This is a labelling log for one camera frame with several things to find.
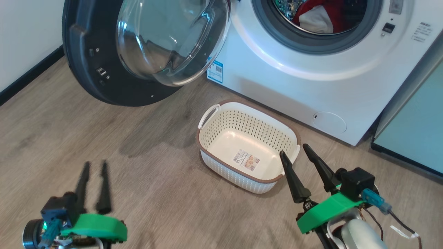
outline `washing machine door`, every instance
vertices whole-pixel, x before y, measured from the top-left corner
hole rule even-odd
[[[83,88],[115,105],[160,101],[221,50],[230,0],[66,0],[63,48]]]

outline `washing machine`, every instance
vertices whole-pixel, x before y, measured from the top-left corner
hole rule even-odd
[[[217,84],[356,145],[443,29],[443,1],[346,1],[363,13],[348,11],[347,27],[337,30],[320,15],[334,24],[329,31],[307,29],[302,22],[319,16],[294,20],[287,2],[66,0],[65,54],[79,83],[110,104],[154,103],[207,71]],[[310,11],[324,14],[322,6]]]

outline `white cloth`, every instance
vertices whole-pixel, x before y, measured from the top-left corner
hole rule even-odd
[[[313,7],[310,11],[300,15],[300,28],[314,33],[332,34],[334,26],[323,5]]]

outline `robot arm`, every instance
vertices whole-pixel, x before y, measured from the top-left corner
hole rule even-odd
[[[304,212],[298,214],[296,219],[300,231],[315,232],[326,249],[387,249],[383,237],[379,237],[361,219],[360,210],[372,205],[385,215],[395,216],[392,207],[378,195],[375,177],[359,167],[352,171],[341,168],[334,173],[308,144],[303,144],[303,148],[320,174],[325,191],[330,192],[331,196],[321,203],[312,201],[311,192],[295,174],[291,161],[283,151],[280,152],[292,199],[295,203],[303,203]],[[345,224],[332,230],[339,222]],[[404,227],[418,237],[421,248],[418,234]]]
[[[51,197],[41,210],[42,218],[31,220],[23,231],[25,249],[68,249],[99,247],[111,249],[112,244],[127,240],[128,229],[123,221],[106,216],[112,211],[107,163],[102,165],[103,178],[97,214],[86,213],[86,184],[89,162],[85,163],[74,192]]]

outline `white wall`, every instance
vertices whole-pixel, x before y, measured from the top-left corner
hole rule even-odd
[[[64,0],[0,0],[0,92],[62,45]]]

